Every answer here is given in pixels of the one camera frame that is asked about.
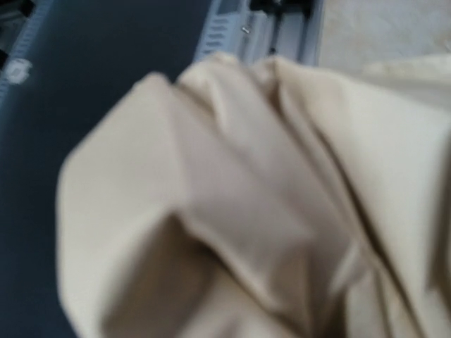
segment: cream cloth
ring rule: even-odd
[[[444,60],[356,78],[216,55],[137,83],[61,171],[77,334],[451,337]]]

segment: white tag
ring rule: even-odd
[[[6,79],[13,85],[20,85],[30,75],[29,71],[32,67],[31,62],[24,58],[15,58],[11,60],[5,69]]]

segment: screw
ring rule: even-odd
[[[246,34],[250,34],[250,32],[251,32],[251,30],[247,26],[242,26],[241,30]]]

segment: beige carpet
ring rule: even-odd
[[[326,0],[324,11],[323,67],[451,52],[451,0]]]

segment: white carpet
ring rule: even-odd
[[[451,0],[326,0],[323,67],[450,52]]]

